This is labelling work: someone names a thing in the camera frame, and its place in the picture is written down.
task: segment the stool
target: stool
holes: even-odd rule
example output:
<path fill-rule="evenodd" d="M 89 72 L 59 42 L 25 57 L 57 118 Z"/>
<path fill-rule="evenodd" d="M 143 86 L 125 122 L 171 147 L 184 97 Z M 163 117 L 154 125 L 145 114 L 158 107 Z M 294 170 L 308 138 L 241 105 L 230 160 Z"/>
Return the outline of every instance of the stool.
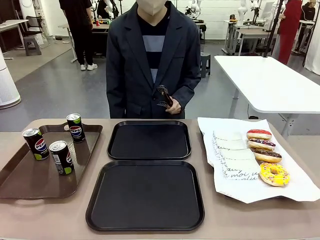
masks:
<path fill-rule="evenodd" d="M 206 74 L 211 73 L 211 55 L 209 53 L 201 52 L 201 62 L 200 62 L 200 72 L 201 78 L 205 78 Z"/>
<path fill-rule="evenodd" d="M 25 48 L 25 54 L 31 56 L 32 54 L 42 55 L 36 36 L 24 36 L 23 43 Z M 28 46 L 28 43 L 33 43 L 34 47 Z"/>

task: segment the red garment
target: red garment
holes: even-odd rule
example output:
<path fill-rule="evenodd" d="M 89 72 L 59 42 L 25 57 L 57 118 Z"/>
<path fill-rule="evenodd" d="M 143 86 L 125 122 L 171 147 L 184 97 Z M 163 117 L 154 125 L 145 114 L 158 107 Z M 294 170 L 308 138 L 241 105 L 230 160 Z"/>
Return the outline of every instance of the red garment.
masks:
<path fill-rule="evenodd" d="M 287 64 L 295 41 L 301 16 L 301 0 L 289 0 L 285 5 L 285 19 L 280 22 L 280 52 L 278 61 Z"/>

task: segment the soda can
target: soda can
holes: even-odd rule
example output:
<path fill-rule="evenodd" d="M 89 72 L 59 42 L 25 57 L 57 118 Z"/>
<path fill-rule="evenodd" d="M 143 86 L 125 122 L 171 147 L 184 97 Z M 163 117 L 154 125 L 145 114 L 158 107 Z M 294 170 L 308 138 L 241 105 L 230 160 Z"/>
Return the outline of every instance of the soda can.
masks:
<path fill-rule="evenodd" d="M 26 143 L 37 161 L 49 157 L 47 144 L 42 137 L 39 128 L 30 128 L 22 133 Z"/>
<path fill-rule="evenodd" d="M 53 142 L 50 144 L 49 150 L 52 153 L 52 157 L 59 174 L 68 175 L 73 171 L 73 169 L 75 169 L 68 145 L 65 141 Z"/>
<path fill-rule="evenodd" d="M 81 116 L 78 113 L 72 113 L 66 117 L 70 133 L 74 143 L 81 143 L 86 139 L 85 131 L 82 126 Z"/>

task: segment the dark suit jacket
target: dark suit jacket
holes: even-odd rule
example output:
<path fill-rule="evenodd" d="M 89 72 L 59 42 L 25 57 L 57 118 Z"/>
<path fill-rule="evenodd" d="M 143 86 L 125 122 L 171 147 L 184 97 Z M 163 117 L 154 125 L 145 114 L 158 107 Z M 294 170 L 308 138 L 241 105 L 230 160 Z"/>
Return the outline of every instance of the dark suit jacket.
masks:
<path fill-rule="evenodd" d="M 112 21 L 107 40 L 106 95 L 110 117 L 138 119 L 180 119 L 195 94 L 200 77 L 200 39 L 196 24 L 171 4 L 161 60 L 153 82 L 144 41 L 138 23 L 138 4 Z M 157 91 L 165 85 L 181 107 L 171 115 L 157 103 Z"/>

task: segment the black tongs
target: black tongs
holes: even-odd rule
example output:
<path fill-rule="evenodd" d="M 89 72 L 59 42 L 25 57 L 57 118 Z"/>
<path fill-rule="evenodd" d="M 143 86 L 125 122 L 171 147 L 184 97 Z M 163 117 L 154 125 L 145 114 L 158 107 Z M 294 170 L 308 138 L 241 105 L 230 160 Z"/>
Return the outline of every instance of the black tongs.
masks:
<path fill-rule="evenodd" d="M 164 85 L 159 85 L 157 88 L 159 93 L 164 97 L 164 101 L 159 102 L 157 105 L 165 108 L 171 108 L 174 102 L 171 100 L 168 94 L 168 89 Z"/>

